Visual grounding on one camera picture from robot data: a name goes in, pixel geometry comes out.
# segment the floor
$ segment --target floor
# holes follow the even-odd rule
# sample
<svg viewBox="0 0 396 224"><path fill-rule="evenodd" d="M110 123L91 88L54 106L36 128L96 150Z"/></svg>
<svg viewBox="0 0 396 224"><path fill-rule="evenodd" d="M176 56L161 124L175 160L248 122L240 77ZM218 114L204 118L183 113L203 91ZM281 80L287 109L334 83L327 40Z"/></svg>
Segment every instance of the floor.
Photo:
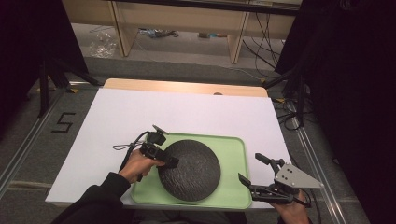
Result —
<svg viewBox="0 0 396 224"><path fill-rule="evenodd" d="M98 35L103 34L111 36L114 43L117 44L114 29L82 24L73 24L73 28L81 51L86 57L90 73L93 73L98 79L123 77L123 73L128 71L128 66L133 67L135 63L140 64L138 68L140 70L134 70L136 75L138 76L141 72L144 74L141 78L147 76L147 79L159 79L159 77L155 77L157 75L150 76L151 72L152 74L161 74L161 69L158 67L155 68L156 71L153 71L153 64L172 64L172 66L163 67L163 74L172 74L172 72L183 69L189 71L190 67L194 67L202 69L200 71L203 73L221 74L221 78L226 80L225 82L254 86L260 86L262 81L276 77L273 67L260 59L258 60L247 46L242 47L238 63L231 64L227 41L224 37L201 38L195 33L177 32L178 36L150 38L145 34L140 34L128 57L121 57L116 48L111 57L102 61L102 59L91 55L90 46L92 43L98 42ZM258 51L259 47L256 43L260 45L262 42L262 46L269 49L267 41L250 37L245 37L245 41L267 62L275 64L270 51L265 49ZM283 40L270 40L270 44L273 52L281 53ZM105 68L105 64L108 63L112 64L111 67ZM206 77L202 73L195 76L193 71L189 75L189 78L195 78L194 80L215 78ZM161 78L172 80L186 77L171 77L169 75ZM1 139L0 146L2 156L4 156L1 159L0 172L7 169L7 165L13 160L15 152L19 148L26 147L28 150L21 155L22 159L15 167L16 173L10 178L12 181L7 187L7 191L2 195L0 223L46 223L63 210L62 207L47 204L44 200L97 91L97 88L87 85L75 76L70 76L69 80L78 90L78 94L59 93L60 90L54 88L50 95L55 107L51 109L47 120L39 120L44 122L40 127L36 125L36 115L39 110L38 86L33 86L29 92L29 100L21 106L19 113L9 126L9 131ZM268 90L269 96L281 98L282 84ZM274 106L276 113L282 116L293 110L294 104L274 103ZM309 109L310 104L307 104L305 110ZM53 131L57 119L65 111L77 112L77 115L73 117L75 120L73 129L62 138L50 139L52 136L50 133ZM314 191L317 203L313 204L317 204L318 208L314 206L308 209L309 216L314 223L370 223L341 168L333 162L332 151L321 132L315 115L308 114L304 116L304 120L305 127L299 131L290 130L295 125L295 119L281 123L281 130L290 155L301 169L326 182L328 186L325 190ZM32 128L36 130L36 135L31 131ZM246 215L249 224L275 223L277 217L277 213L274 211L262 210L249 211L246 212Z"/></svg>

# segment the hand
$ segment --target hand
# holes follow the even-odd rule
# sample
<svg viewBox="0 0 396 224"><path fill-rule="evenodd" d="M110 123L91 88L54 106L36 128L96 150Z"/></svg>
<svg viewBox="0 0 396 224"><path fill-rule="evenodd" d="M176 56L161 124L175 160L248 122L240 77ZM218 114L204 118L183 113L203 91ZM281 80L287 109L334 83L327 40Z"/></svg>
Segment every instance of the hand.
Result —
<svg viewBox="0 0 396 224"><path fill-rule="evenodd" d="M138 175L148 175L149 170L154 165L163 166L165 162L144 157L140 150L137 149L132 151L129 160L126 162L125 167L119 172L119 175L122 175L132 184L136 182Z"/></svg>
<svg viewBox="0 0 396 224"><path fill-rule="evenodd" d="M298 199L304 201L303 192L300 190ZM277 204L271 203L275 210L280 214L282 219L287 224L300 224L309 223L308 214L306 213L305 206L297 202L292 202L289 204Z"/></svg>

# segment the black curtain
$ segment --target black curtain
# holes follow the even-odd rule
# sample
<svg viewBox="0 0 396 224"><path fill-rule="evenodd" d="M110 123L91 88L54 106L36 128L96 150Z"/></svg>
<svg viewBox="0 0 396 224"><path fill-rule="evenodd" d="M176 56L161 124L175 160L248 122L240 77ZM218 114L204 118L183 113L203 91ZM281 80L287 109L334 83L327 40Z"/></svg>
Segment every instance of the black curtain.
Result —
<svg viewBox="0 0 396 224"><path fill-rule="evenodd" d="M44 55L88 69L61 0L0 1L0 134L38 79Z"/></svg>

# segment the metal rail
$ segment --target metal rail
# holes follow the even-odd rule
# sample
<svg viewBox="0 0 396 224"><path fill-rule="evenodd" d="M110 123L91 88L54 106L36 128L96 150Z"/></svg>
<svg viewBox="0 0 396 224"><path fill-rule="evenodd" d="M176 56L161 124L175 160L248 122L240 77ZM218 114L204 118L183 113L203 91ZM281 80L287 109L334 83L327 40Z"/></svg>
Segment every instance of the metal rail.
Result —
<svg viewBox="0 0 396 224"><path fill-rule="evenodd" d="M27 155L35 144L37 137L41 134L43 127L45 126L50 115L52 114L53 108L58 103L64 92L65 88L57 89L51 102L49 102L49 109L41 118L37 119L34 126L27 134L26 138L23 140L21 146L18 148L11 161L8 163L6 170L0 175L0 200L6 193L9 183L15 177L15 174L18 172L18 170L21 168Z"/></svg>
<svg viewBox="0 0 396 224"><path fill-rule="evenodd" d="M299 5L293 4L272 4L271 6L265 6L257 4L203 0L116 0L113 2L140 3L173 7L198 7L229 11L257 12L285 16L296 16L300 8Z"/></svg>
<svg viewBox="0 0 396 224"><path fill-rule="evenodd" d="M291 111L296 111L294 104L291 102L288 102L288 108ZM297 118L293 118L292 122L295 128L299 126ZM324 184L324 188L320 189L320 191L322 193L324 202L327 204L327 208L329 209L330 215L332 217L332 221L336 224L347 223L347 221L344 218L343 212L341 211L341 206L337 202L337 199L335 198L335 195L332 192L332 188L330 187L326 174L324 173L320 165L317 154L315 153L315 150L311 145L311 142L309 141L305 128L300 127L297 130L297 134L303 146L305 155L308 158L309 164L311 165L311 169L313 170L315 178L318 181L320 181L322 184Z"/></svg>

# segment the wooden table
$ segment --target wooden table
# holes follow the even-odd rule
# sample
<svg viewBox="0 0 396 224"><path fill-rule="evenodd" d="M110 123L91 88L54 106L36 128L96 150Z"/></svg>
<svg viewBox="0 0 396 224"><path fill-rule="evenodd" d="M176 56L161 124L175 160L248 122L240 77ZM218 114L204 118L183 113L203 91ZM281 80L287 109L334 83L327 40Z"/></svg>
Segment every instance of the wooden table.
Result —
<svg viewBox="0 0 396 224"><path fill-rule="evenodd" d="M242 139L252 184L268 186L274 182L273 170L257 161L255 153L290 162L274 107L263 88L111 78L96 94L46 202L69 205L87 187L100 185L108 172L118 171L125 156L112 146L129 144L151 130L152 124L171 133ZM237 174L235 180L235 185L240 184ZM191 209L180 204L136 203L130 189L121 200L132 208ZM254 208L271 206L253 202L249 209Z"/></svg>

